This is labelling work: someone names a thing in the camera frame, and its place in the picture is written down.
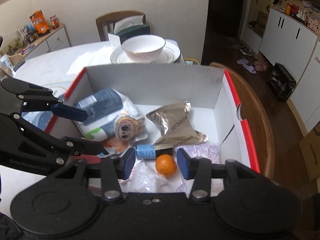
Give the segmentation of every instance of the dark brown door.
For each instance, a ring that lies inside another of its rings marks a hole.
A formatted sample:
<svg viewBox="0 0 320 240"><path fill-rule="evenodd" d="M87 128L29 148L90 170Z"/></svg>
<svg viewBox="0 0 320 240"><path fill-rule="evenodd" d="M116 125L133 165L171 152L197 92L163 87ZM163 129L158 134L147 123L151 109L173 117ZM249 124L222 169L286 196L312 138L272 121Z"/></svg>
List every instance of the dark brown door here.
<svg viewBox="0 0 320 240"><path fill-rule="evenodd" d="M209 0L207 32L236 37L243 0Z"/></svg>

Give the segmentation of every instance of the door frame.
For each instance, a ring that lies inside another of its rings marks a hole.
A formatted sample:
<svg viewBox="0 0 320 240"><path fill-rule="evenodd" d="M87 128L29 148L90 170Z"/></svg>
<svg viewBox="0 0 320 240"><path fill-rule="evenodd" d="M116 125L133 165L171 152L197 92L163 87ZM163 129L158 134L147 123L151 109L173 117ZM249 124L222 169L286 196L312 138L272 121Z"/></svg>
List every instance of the door frame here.
<svg viewBox="0 0 320 240"><path fill-rule="evenodd" d="M238 35L237 35L237 37L240 40L243 40L243 37L244 37L244 31L247 26L249 7L250 7L250 0L243 0L241 20L240 20L240 25L239 25Z"/></svg>

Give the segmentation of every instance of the white slipper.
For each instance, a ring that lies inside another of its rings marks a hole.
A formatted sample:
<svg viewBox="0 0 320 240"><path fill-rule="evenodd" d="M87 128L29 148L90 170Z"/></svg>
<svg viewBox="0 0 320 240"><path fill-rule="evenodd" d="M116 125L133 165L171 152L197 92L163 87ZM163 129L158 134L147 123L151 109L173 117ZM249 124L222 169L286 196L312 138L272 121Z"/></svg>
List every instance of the white slipper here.
<svg viewBox="0 0 320 240"><path fill-rule="evenodd" d="M249 61L248 61L246 58L243 57L243 58L237 60L237 63L238 63L239 65L242 65L242 64L248 64Z"/></svg>
<svg viewBox="0 0 320 240"><path fill-rule="evenodd" d="M254 67L251 65L251 66L248 66L247 64L242 64L242 66L247 70L249 71L251 74L255 74L257 73L256 70L254 69Z"/></svg>

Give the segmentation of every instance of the orange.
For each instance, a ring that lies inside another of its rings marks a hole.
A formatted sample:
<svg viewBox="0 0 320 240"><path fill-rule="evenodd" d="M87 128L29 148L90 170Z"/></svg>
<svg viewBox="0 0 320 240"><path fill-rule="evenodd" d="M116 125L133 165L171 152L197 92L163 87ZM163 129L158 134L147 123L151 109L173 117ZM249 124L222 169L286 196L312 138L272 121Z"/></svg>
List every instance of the orange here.
<svg viewBox="0 0 320 240"><path fill-rule="evenodd" d="M176 173L177 164L171 155L163 154L156 159L156 170L168 178Z"/></svg>

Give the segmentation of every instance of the blue gripper pad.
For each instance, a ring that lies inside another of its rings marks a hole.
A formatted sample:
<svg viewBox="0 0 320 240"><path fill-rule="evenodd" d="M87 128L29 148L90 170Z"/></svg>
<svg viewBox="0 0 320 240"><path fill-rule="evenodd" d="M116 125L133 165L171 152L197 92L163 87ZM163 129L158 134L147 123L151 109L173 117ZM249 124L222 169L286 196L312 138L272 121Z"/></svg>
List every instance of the blue gripper pad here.
<svg viewBox="0 0 320 240"><path fill-rule="evenodd" d="M51 106L50 111L56 116L78 122L83 122L88 118L86 111L64 104L55 104L54 106Z"/></svg>
<svg viewBox="0 0 320 240"><path fill-rule="evenodd" d="M123 174L124 178L123 179L128 179L132 168L136 162L136 150L134 148L129 148L127 152L124 154L124 156L128 153L128 157L124 161L124 169L123 169Z"/></svg>
<svg viewBox="0 0 320 240"><path fill-rule="evenodd" d="M190 179L190 171L189 171L189 159L191 157L186 153L184 149L177 150L177 164L182 173L184 179Z"/></svg>

